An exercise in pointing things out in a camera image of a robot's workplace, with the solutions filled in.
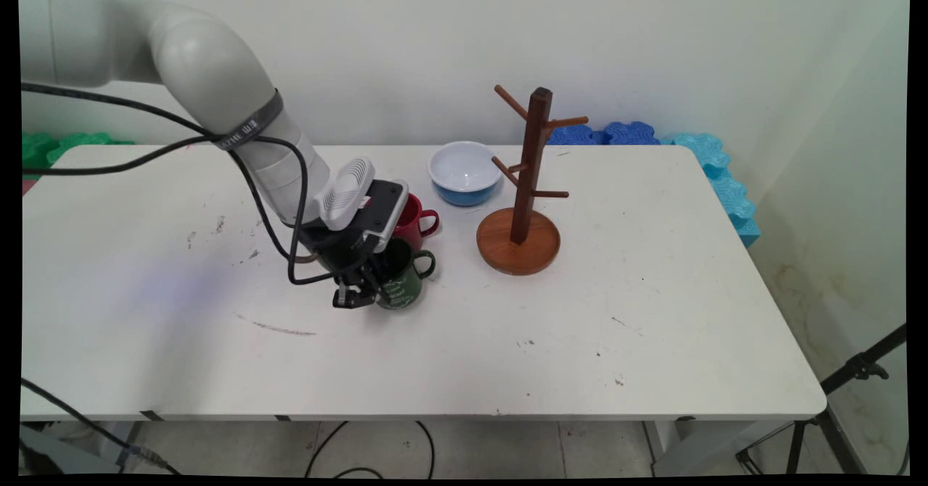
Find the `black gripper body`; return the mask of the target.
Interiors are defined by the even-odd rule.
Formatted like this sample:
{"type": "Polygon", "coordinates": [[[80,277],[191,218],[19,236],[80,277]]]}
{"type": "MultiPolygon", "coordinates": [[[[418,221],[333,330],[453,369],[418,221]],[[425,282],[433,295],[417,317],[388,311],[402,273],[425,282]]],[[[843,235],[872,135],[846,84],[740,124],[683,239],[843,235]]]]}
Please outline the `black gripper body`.
{"type": "Polygon", "coordinates": [[[381,236],[354,227],[332,231],[320,221],[313,221],[299,228],[299,242],[318,255],[318,261],[328,269],[325,274],[302,279],[301,285],[335,280],[337,284],[358,287],[362,291],[381,290],[380,269],[374,261],[382,245],[381,236]]]}

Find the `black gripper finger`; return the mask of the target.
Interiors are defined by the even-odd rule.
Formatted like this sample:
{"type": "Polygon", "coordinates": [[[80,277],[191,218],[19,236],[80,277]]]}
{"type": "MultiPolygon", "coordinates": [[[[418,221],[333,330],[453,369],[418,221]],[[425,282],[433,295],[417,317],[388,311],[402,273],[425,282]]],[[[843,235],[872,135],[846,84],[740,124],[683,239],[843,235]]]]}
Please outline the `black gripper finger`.
{"type": "Polygon", "coordinates": [[[332,297],[332,307],[354,310],[372,305],[377,300],[378,282],[371,268],[345,271],[334,277],[337,289],[332,297]]]}
{"type": "Polygon", "coordinates": [[[385,254],[371,254],[368,256],[367,269],[369,276],[377,289],[378,301],[391,303],[392,297],[386,285],[392,278],[392,264],[385,254]]]}

